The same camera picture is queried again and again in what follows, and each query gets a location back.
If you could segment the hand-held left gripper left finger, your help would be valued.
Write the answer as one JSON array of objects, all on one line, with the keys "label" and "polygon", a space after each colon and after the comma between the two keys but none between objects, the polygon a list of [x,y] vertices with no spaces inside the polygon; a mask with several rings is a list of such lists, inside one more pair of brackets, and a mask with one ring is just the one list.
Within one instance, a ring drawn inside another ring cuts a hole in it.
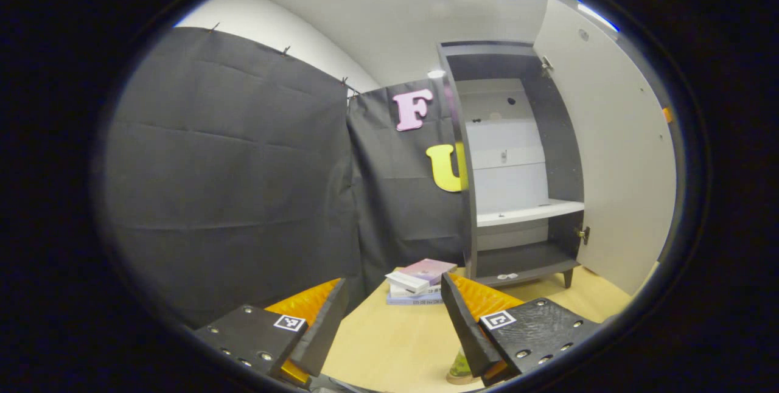
[{"label": "hand-held left gripper left finger", "polygon": [[244,304],[193,334],[223,359],[306,389],[322,373],[348,302],[337,277],[267,307]]}]

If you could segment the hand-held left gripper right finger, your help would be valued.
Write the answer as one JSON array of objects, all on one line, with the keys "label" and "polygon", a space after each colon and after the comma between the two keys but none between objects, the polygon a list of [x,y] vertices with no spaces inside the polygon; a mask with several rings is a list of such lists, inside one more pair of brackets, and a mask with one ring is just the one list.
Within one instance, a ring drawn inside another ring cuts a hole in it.
[{"label": "hand-held left gripper right finger", "polygon": [[570,354],[601,328],[551,299],[523,302],[450,272],[441,295],[471,374],[486,387]]}]

